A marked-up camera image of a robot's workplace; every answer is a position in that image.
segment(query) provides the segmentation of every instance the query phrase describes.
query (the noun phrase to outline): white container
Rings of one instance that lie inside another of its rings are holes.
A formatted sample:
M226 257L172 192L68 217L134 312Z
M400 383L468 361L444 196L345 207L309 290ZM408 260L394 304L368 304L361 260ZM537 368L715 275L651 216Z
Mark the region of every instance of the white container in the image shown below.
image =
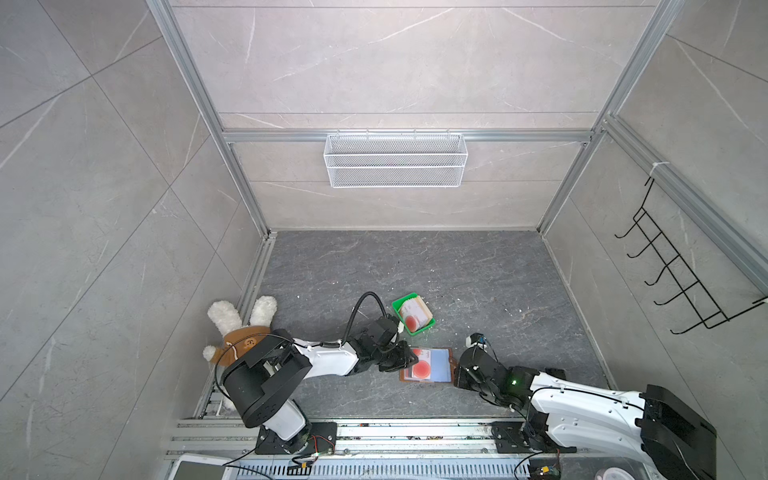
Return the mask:
M323 158L331 187L458 187L467 163L461 134L330 134Z

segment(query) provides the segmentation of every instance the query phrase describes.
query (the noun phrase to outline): brown plush sweater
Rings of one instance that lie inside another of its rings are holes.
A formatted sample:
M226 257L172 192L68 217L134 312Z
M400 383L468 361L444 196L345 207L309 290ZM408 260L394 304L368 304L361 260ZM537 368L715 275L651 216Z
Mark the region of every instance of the brown plush sweater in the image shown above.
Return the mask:
M214 357L210 362L215 365L223 354L224 357L219 362L219 366L228 367L232 365L236 359L242 358L245 352L252 349L264 338L264 335L257 335L258 333L269 333L271 331L268 326L245 326L229 332L224 336L223 347L216 347L216 353L214 353Z

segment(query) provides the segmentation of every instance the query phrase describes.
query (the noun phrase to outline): plush bunny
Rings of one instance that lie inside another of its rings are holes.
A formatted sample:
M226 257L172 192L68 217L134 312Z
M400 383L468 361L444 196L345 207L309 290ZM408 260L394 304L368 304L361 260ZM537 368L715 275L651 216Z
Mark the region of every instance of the plush bunny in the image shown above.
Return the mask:
M275 297L262 296L254 303L248 325L244 326L240 314L231 302L214 302L208 309L208 318L221 332L223 344L221 347L206 346L203 349L203 357L213 364L218 362L219 366L228 367L264 338L264 335L257 334L272 331L270 325L276 311ZM235 410L229 399L224 399L223 406L227 410Z

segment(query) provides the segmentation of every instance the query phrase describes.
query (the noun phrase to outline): dark gray floor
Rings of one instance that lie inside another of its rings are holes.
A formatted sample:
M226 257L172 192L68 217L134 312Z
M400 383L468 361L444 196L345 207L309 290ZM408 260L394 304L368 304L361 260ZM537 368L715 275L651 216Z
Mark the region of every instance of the dark gray floor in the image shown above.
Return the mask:
M277 298L273 328L307 340L343 334L358 297L391 302L417 292L437 319L408 337L447 346L484 333L507 366L565 369L568 379L606 386L602 369L536 232L307 231L278 234L260 294ZM365 300L353 333L380 313ZM309 417L507 416L450 384L400 382L371 368L357 376L305 380L293 398Z

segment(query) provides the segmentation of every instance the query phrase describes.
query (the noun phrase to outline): metal beam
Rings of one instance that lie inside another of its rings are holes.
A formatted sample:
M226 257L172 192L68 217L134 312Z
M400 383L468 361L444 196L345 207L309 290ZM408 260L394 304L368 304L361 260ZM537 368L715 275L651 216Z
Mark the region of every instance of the metal beam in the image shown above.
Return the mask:
M329 134L462 134L467 141L580 141L589 142L592 131L584 129L550 128L459 128L459 129L346 129L332 128L286 129L286 130L226 130L224 140L230 143L257 141L325 141Z
M648 66L648 62L654 56L656 49L664 38L664 34L667 32L670 25L672 25L672 21L677 16L677 13L683 8L684 3L685 0L662 0L656 7L656 10L650 18L640 41L637 43L637 47L634 49L627 66L624 67L624 71L621 72L619 81L611 92L611 95L608 97L608 100L605 102L605 106L603 106L600 115L598 115L598 120L592 128L594 135L591 144L578 153L574 163L560 183L558 191L555 192L554 198L549 204L547 211L541 218L536 230L542 235L547 233L547 230L549 230L552 222L554 222L555 217L560 213L560 209L571 194L571 191L576 184L576 180L581 176L581 172L584 171L592 153L600 143L600 139L602 138L601 123L608 115L619 111L621 105L627 100L627 97L632 91L632 87L634 87L637 83L637 79L640 78L643 71Z
M197 109L200 111L203 121L205 121L205 124L208 126L208 130L210 130L210 135L216 144L216 148L219 149L219 153L224 159L224 163L229 169L230 175L232 175L232 179L240 192L240 196L243 198L243 202L253 219L253 223L256 224L256 228L259 230L261 236L266 238L269 233L269 228L264 220L264 215L262 215L259 204L256 202L256 197L250 189L248 180L243 172L243 167L240 165L240 162L237 160L237 157L230 146L224 140L222 135L223 128L221 127L221 122L219 121L216 109L214 109L214 103L211 101L210 95L203 84L200 72L197 71L197 68L194 65L192 54L187 47L187 43L184 41L178 23L176 23L176 18L174 17L171 6L168 4L167 0L147 0L147 4L152 11L152 15L157 22L160 32L163 34L163 38L165 38L166 43L168 43L168 48L176 60L181 76L184 78L184 81L190 89L192 98L194 99L195 104L197 104Z
M640 167L648 172L664 193L672 198L704 233L725 253L739 270L763 294L768 295L768 257L750 241L749 236L733 224L696 187L680 175L674 166L658 154L620 118L608 116L605 130Z

